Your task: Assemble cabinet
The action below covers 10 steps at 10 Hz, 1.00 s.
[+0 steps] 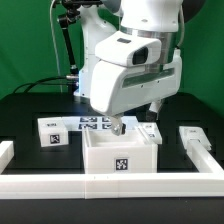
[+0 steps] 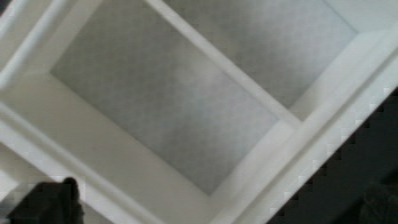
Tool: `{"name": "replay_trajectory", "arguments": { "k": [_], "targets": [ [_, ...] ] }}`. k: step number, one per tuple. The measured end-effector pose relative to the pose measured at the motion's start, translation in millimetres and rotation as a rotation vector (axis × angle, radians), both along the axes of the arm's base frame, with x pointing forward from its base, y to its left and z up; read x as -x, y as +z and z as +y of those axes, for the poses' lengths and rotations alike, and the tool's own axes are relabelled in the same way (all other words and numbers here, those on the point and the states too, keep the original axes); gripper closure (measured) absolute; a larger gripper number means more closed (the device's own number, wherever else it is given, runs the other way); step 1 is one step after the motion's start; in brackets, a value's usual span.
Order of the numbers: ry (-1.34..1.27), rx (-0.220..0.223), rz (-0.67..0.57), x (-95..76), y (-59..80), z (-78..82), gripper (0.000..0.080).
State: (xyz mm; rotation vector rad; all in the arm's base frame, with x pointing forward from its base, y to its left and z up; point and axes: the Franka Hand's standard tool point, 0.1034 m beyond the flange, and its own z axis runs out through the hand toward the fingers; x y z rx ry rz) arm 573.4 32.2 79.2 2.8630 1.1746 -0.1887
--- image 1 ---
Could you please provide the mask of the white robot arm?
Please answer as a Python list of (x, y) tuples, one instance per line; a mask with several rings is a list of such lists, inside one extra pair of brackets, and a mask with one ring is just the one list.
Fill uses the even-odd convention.
[(103, 21), (98, 9), (81, 7), (84, 66), (75, 94), (110, 118), (121, 135), (123, 113), (177, 93), (182, 59), (176, 44), (183, 0), (101, 0), (121, 18), (118, 27)]

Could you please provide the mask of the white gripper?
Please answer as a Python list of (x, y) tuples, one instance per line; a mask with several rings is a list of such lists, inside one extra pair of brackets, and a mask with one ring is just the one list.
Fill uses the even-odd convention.
[[(180, 50), (172, 48), (170, 52), (171, 61), (161, 64), (162, 42), (157, 38), (112, 35), (98, 43), (90, 90), (92, 108), (116, 116), (152, 102), (146, 118), (155, 122), (163, 105), (161, 99), (176, 94), (180, 86)], [(121, 117), (110, 120), (112, 133), (119, 136)]]

